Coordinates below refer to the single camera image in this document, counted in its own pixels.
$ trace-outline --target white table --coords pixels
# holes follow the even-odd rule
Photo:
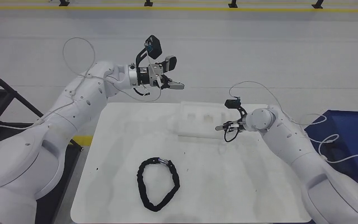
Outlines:
[[[248,112],[266,105],[244,105]],[[258,133],[232,143],[178,137],[180,104],[111,103],[101,113],[71,209],[76,223],[308,222],[298,179]],[[159,212],[144,208],[136,174],[151,157],[172,160],[181,187]],[[147,166],[149,200],[172,189],[169,170]]]

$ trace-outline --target cable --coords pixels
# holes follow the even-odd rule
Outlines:
[[[88,69],[86,70],[86,73],[85,73],[84,75],[79,74],[79,73],[75,72],[74,70],[72,70],[72,68],[68,65],[67,60],[66,60],[66,57],[65,57],[65,47],[66,47],[66,44],[67,44],[70,40],[73,40],[73,39],[84,40],[84,41],[86,41],[86,42],[91,46],[91,48],[92,48],[93,61],[92,61],[91,65],[88,67]],[[65,44],[64,44],[63,47],[62,47],[62,58],[63,58],[63,61],[64,61],[65,64],[66,64],[67,68],[68,68],[71,72],[73,72],[74,74],[76,74],[76,75],[78,75],[78,76],[86,77],[88,71],[92,68],[93,64],[94,64],[95,61],[96,61],[96,51],[95,51],[95,47],[94,47],[88,40],[86,40],[85,38],[70,38],[70,39],[68,39],[68,40],[65,42]]]
[[[275,98],[276,102],[279,104],[279,107],[280,107],[282,113],[285,114],[285,116],[286,116],[292,123],[295,123],[295,124],[298,124],[298,125],[314,125],[314,124],[323,123],[323,122],[325,122],[325,121],[327,120],[327,117],[324,116],[323,114],[304,114],[304,116],[305,116],[305,115],[318,115],[318,116],[324,117],[324,119],[321,120],[321,121],[319,121],[319,122],[312,123],[312,124],[301,124],[301,123],[297,123],[297,122],[296,122],[293,118],[291,118],[286,112],[284,112],[284,110],[282,109],[282,106],[281,106],[279,100],[277,99],[277,97],[276,97],[266,86],[264,86],[263,84],[261,84],[261,83],[259,83],[259,82],[255,82],[255,81],[243,81],[243,82],[238,82],[238,83],[234,84],[234,85],[229,89],[229,95],[230,95],[231,97],[233,97],[233,98],[237,98],[237,96],[233,96],[233,95],[231,94],[231,89],[234,88],[235,86],[238,86],[238,85],[240,85],[240,84],[242,84],[242,83],[245,83],[245,82],[256,83],[256,84],[262,86],[263,88],[265,88],[265,89]]]
[[[133,90],[139,96],[148,96],[148,95],[150,95],[150,92],[147,92],[147,93],[143,94],[143,93],[139,92],[136,88],[133,88]]]
[[[226,139],[226,134],[227,134],[228,132],[225,130],[224,140],[225,140],[227,143],[232,142],[234,139],[236,139],[236,137],[237,137],[237,135],[239,134],[239,132],[240,132],[239,129],[237,129],[235,136],[234,136],[232,139],[227,140],[227,139]]]
[[[287,113],[285,113],[285,112],[283,111],[282,106],[281,106],[279,100],[277,99],[277,97],[276,97],[266,86],[264,86],[263,84],[261,84],[261,83],[259,83],[259,82],[255,82],[255,81],[243,81],[243,82],[238,82],[238,83],[234,84],[234,85],[229,89],[229,95],[230,95],[231,97],[237,99],[236,96],[233,96],[233,95],[231,94],[231,89],[234,88],[235,86],[240,85],[241,83],[245,83],[245,82],[256,83],[256,84],[259,84],[260,86],[264,87],[264,88],[275,98],[275,100],[277,101],[277,103],[278,103],[278,105],[279,105],[279,107],[280,107],[282,113],[283,113],[291,122],[293,122],[293,123],[299,125],[300,128],[301,128],[301,131],[304,133],[304,135],[305,135],[308,139],[310,139],[310,140],[313,141],[313,142],[319,143],[318,153],[319,153],[319,155],[320,155],[321,157],[323,157],[324,160],[326,160],[328,163],[330,163],[330,164],[337,164],[337,163],[339,163],[339,162],[343,162],[343,161],[349,160],[350,158],[358,157],[358,155],[353,155],[353,156],[350,156],[350,157],[347,157],[347,158],[344,158],[344,159],[338,160],[338,161],[328,161],[327,158],[321,153],[321,146],[322,146],[322,144],[332,143],[332,142],[336,141],[337,139],[339,139],[340,135],[339,135],[339,134],[332,134],[332,135],[328,136],[327,138],[325,138],[323,141],[317,141],[317,140],[315,140],[315,139],[311,139],[311,138],[308,136],[307,132],[302,128],[302,125],[315,125],[315,124],[323,123],[323,122],[325,122],[325,121],[327,120],[327,117],[326,117],[325,115],[323,115],[323,114],[304,114],[303,116],[306,116],[306,115],[319,115],[320,117],[324,117],[324,119],[323,119],[323,120],[320,120],[319,122],[314,122],[314,123],[312,123],[312,124],[301,124],[301,123],[297,123],[293,118],[291,118]]]
[[[331,140],[331,142],[334,142],[335,140],[337,140],[337,139],[340,137],[338,134],[333,134],[333,135],[331,135],[331,136],[328,136],[328,137],[325,138],[325,139],[319,144],[319,146],[318,146],[318,153],[319,153],[319,155],[320,155],[321,157],[323,157],[323,159],[324,159],[326,162],[328,162],[328,163],[330,163],[330,164],[337,164],[337,163],[339,163],[339,162],[343,162],[343,161],[349,160],[350,158],[358,157],[358,155],[353,155],[353,156],[349,156],[349,157],[347,157],[347,158],[344,158],[344,159],[338,160],[338,161],[329,161],[329,160],[327,160],[326,156],[324,156],[324,155],[321,153],[321,146],[322,146],[323,142],[327,141],[328,139],[330,139],[330,138],[332,138],[332,137],[334,137],[334,136],[336,136],[336,137],[335,137],[335,139]]]
[[[67,62],[67,60],[66,60],[66,57],[65,57],[65,52],[64,52],[64,51],[65,51],[66,44],[67,44],[70,40],[73,40],[73,39],[80,39],[80,40],[86,41],[86,42],[90,45],[90,47],[91,47],[91,49],[92,49],[92,51],[93,51],[93,60],[92,60],[92,63],[91,63],[91,65],[87,68],[87,70],[86,70],[86,72],[85,72],[84,75],[75,72],[75,71],[71,68],[71,66],[68,64],[68,62]],[[60,106],[60,107],[54,109],[53,111],[48,112],[46,115],[44,115],[43,117],[39,118],[33,125],[31,125],[31,126],[29,126],[29,127],[18,128],[18,127],[6,126],[6,125],[0,125],[0,127],[3,127],[3,128],[11,128],[11,129],[17,129],[17,130],[29,129],[29,128],[32,128],[32,127],[38,125],[38,124],[43,123],[44,119],[46,119],[48,116],[50,116],[50,115],[53,114],[54,112],[56,112],[56,111],[58,111],[58,110],[60,110],[60,109],[62,109],[62,108],[64,108],[64,107],[66,107],[66,106],[69,106],[69,105],[71,105],[71,104],[74,104],[74,99],[73,99],[73,98],[74,98],[74,96],[76,95],[76,91],[77,91],[78,88],[81,86],[81,84],[85,81],[85,79],[87,78],[87,73],[90,71],[90,69],[93,67],[93,65],[94,65],[94,63],[95,63],[95,61],[96,61],[96,51],[95,51],[95,47],[94,47],[88,40],[86,40],[85,38],[70,38],[70,39],[68,39],[68,40],[64,43],[64,45],[63,45],[63,47],[62,47],[62,58],[63,58],[63,60],[64,60],[64,62],[65,62],[65,64],[66,64],[67,68],[68,68],[71,72],[73,72],[74,74],[76,74],[76,75],[78,75],[78,76],[83,77],[83,78],[81,79],[81,81],[79,82],[79,84],[77,85],[77,87],[73,90],[74,94],[71,95],[71,100],[72,100],[72,102],[70,102],[70,103],[68,103],[68,104],[65,104],[65,105],[63,105],[63,106]],[[150,63],[149,57],[148,57],[148,61],[149,61],[149,64],[150,64],[152,70],[154,71],[153,66],[152,66],[152,64]],[[114,83],[110,82],[109,80],[106,80],[106,79],[101,78],[101,77],[98,77],[98,76],[92,76],[92,77],[94,77],[94,78],[99,78],[99,79],[101,79],[101,80],[104,80],[104,81],[106,81],[106,82],[109,82],[109,83],[112,84],[112,85],[114,86],[114,88],[116,88],[118,91],[120,91],[120,92],[126,94],[127,96],[131,97],[132,99],[137,100],[137,101],[140,101],[140,102],[154,102],[154,101],[158,100],[158,99],[161,97],[161,95],[162,95],[162,89],[159,88],[159,96],[158,96],[155,100],[149,100],[149,101],[140,100],[140,99],[137,99],[137,98],[135,98],[135,97],[132,97],[131,95],[127,94],[126,92],[124,92],[124,91],[122,91],[122,90],[119,90],[119,89],[114,85]]]
[[[16,130],[25,130],[25,129],[29,129],[34,127],[36,124],[32,124],[31,126],[25,127],[25,128],[18,128],[18,127],[12,127],[12,126],[6,126],[6,125],[0,125],[0,127],[2,128],[11,128],[11,129],[16,129]]]

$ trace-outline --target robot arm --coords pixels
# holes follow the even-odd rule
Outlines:
[[[239,99],[228,102],[228,108],[242,109]],[[300,126],[278,106],[245,112],[240,120],[216,129],[259,132],[269,149],[296,173],[304,206],[317,224],[358,223],[358,184],[325,162]]]
[[[139,85],[184,89],[183,84],[164,75],[174,69],[174,56],[162,63],[139,67],[147,53],[154,59],[162,54],[160,42],[153,35],[145,41],[136,64],[96,63],[65,87],[36,125],[0,142],[0,223],[35,222],[36,200],[48,194],[60,180],[69,141],[84,124],[98,116],[108,97]]]

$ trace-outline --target yellow line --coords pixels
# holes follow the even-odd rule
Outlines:
[[[0,3],[48,3],[48,0],[0,0]]]
[[[0,10],[153,10],[153,11],[241,11],[241,12],[350,12],[345,8],[216,8],[216,7],[144,7],[144,6],[0,6]]]
[[[74,136],[72,139],[81,146],[90,146],[93,140],[93,136]]]
[[[154,3],[160,4],[228,4],[228,1],[161,1],[161,0],[152,0]],[[103,0],[101,3],[104,4],[114,4],[114,3],[125,3],[125,4],[141,4],[143,1],[127,1],[127,0]],[[285,4],[310,4],[308,2],[237,2],[237,4],[248,4],[248,5],[285,5]],[[348,3],[348,2],[331,2],[331,3],[324,3],[324,5],[342,5],[342,6],[358,6],[358,3]]]

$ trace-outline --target floor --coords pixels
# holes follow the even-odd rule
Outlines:
[[[128,64],[154,34],[163,59],[175,55],[168,75],[185,90],[165,90],[158,102],[223,103],[236,82],[267,86],[296,120],[327,109],[358,110],[358,13],[208,11],[1,11],[0,77],[47,111],[75,77],[65,66],[67,39],[88,39],[96,60]],[[76,71],[86,70],[91,48],[74,41],[65,55]],[[151,90],[152,96],[158,93]],[[261,86],[243,84],[233,92],[245,104],[277,104]],[[109,102],[134,102],[125,95]],[[312,121],[306,116],[302,122]],[[13,102],[0,117],[33,122],[30,111]],[[93,135],[96,120],[79,135]],[[82,167],[82,153],[56,223],[68,223]]]

